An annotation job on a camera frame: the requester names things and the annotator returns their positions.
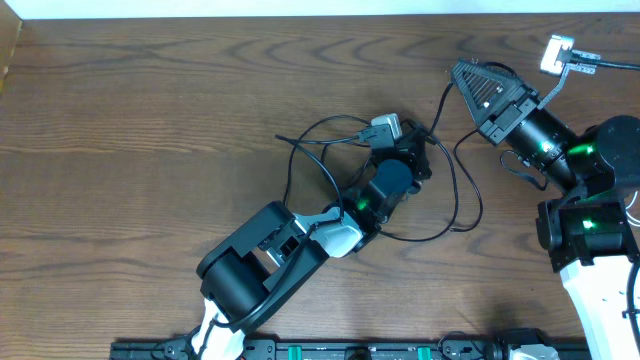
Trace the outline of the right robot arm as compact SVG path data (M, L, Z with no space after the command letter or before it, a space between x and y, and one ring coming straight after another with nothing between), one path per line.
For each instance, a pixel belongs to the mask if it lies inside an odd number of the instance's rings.
M594 359L639 356L639 247L625 199L639 188L639 120L617 115L581 135L505 66L458 61L451 79L480 135L506 143L555 186L538 241L579 314Z

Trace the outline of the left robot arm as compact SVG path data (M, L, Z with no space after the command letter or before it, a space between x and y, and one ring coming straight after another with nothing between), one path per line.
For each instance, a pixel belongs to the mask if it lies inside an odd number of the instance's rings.
M427 134L376 129L367 142L374 176L341 190L317 215L292 213L281 201L263 207L198 264L205 315L188 340L192 359L236 359L246 335L277 312L330 258L373 240L397 205L431 175Z

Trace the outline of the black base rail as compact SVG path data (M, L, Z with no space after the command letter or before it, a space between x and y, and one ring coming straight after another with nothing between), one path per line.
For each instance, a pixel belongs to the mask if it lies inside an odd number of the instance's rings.
M589 359L584 341L554 339L537 328L511 329L492 336L451 331L439 339L282 340L277 336L232 335L205 346L196 334L169 339L119 339L110 346L109 360L124 359Z

